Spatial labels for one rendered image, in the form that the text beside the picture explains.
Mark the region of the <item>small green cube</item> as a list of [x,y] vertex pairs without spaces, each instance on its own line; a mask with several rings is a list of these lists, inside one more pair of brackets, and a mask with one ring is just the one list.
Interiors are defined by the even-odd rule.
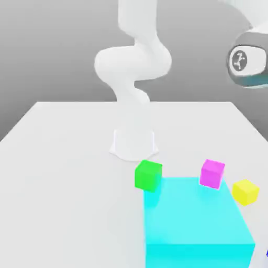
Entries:
[[161,183],[163,165],[142,160],[135,169],[135,187],[148,192],[155,192]]

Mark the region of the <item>small magenta cube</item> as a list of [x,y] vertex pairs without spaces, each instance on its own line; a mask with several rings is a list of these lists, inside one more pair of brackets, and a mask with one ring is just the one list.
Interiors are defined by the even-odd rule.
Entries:
[[207,159],[201,169],[199,184],[219,190],[224,169],[224,163]]

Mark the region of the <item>small yellow cube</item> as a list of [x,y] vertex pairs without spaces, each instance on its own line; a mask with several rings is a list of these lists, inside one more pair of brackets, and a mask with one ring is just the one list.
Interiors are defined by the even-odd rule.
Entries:
[[247,179],[237,181],[233,184],[233,198],[242,206],[247,206],[256,202],[258,193],[259,187]]

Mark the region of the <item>large cyan box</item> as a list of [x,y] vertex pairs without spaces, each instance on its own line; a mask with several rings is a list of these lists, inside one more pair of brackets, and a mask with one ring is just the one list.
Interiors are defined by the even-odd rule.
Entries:
[[225,182],[164,178],[144,193],[146,268],[249,268],[255,241]]

